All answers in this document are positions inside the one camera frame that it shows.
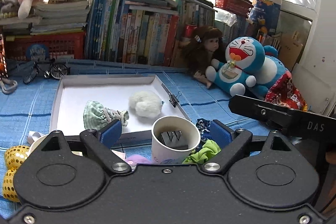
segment red book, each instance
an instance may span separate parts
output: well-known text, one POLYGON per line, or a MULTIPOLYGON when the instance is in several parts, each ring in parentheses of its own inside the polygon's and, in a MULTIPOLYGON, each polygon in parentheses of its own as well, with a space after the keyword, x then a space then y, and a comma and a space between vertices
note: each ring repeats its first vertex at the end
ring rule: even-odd
POLYGON ((164 55, 164 61, 163 65, 168 67, 171 57, 173 55, 173 47, 174 47, 174 41, 175 41, 175 35, 177 30, 177 24, 179 22, 179 16, 172 15, 170 19, 170 27, 167 37, 167 44, 165 48, 165 55, 164 55))

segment red basket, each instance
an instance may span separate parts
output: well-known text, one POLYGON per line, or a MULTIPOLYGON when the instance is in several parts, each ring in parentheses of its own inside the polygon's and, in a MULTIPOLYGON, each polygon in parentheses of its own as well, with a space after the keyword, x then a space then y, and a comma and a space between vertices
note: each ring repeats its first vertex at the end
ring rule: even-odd
POLYGON ((245 17, 248 16, 253 6, 243 0, 215 0, 215 7, 245 17))
POLYGON ((14 41, 5 43, 6 58, 28 61, 35 56, 34 49, 37 48, 40 51, 41 48, 46 48, 49 51, 49 56, 46 56, 47 58, 83 59, 84 36, 84 32, 76 32, 16 38, 14 41))

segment white cardboard tray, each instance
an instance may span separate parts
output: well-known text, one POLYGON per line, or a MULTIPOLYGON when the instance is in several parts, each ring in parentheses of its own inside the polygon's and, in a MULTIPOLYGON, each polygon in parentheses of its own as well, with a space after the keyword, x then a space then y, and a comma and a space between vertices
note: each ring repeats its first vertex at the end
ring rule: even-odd
POLYGON ((133 142, 152 138, 153 123, 163 116, 179 116, 190 120, 181 106, 169 102, 169 90, 156 76, 142 75, 66 75, 59 82, 50 119, 50 132, 62 130, 65 136, 79 135, 85 130, 83 111, 88 100, 98 101, 114 110, 128 110, 128 125, 119 141, 133 142), (129 109, 128 98, 135 92, 151 90, 163 101, 161 114, 154 118, 139 117, 129 109))

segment green scrunchie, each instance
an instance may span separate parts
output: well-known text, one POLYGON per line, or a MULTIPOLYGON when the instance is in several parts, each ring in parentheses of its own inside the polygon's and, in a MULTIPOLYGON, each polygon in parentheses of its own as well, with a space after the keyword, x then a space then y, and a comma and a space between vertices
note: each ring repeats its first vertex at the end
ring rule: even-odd
POLYGON ((218 144, 212 140, 207 140, 198 152, 195 150, 182 162, 183 164, 204 164, 221 151, 218 144))
POLYGON ((111 110, 100 102, 88 101, 84 108, 83 119, 85 129, 99 130, 114 119, 120 120, 122 126, 127 126, 129 114, 127 110, 111 110))

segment doraemon plush toy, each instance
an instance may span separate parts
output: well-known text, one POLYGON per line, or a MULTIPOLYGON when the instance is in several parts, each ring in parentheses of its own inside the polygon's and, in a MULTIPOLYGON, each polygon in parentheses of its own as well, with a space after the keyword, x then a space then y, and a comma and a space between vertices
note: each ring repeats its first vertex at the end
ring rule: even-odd
POLYGON ((238 37, 227 45, 225 56, 226 64, 213 59, 205 75, 231 96, 244 95, 246 86, 256 84, 256 78, 249 73, 257 72, 263 66, 263 46, 251 37, 238 37))
POLYGON ((264 46, 265 61, 260 70, 252 73, 256 78, 256 85, 251 88, 254 95, 264 99, 268 90, 285 73, 290 75, 289 70, 277 59, 278 51, 272 46, 264 46))

